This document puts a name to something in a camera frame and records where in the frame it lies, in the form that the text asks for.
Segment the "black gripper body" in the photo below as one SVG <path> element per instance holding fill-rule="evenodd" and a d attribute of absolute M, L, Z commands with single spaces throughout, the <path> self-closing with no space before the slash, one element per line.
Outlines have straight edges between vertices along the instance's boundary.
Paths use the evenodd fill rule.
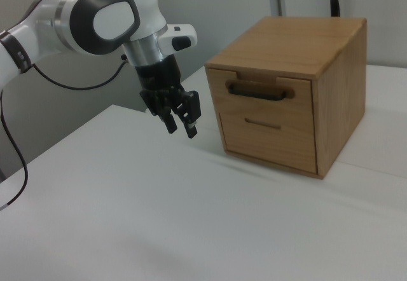
<path fill-rule="evenodd" d="M 174 88 L 184 91 L 181 72 L 174 55 L 169 55 L 155 64 L 135 67 L 142 86 L 140 96 L 159 90 Z"/>

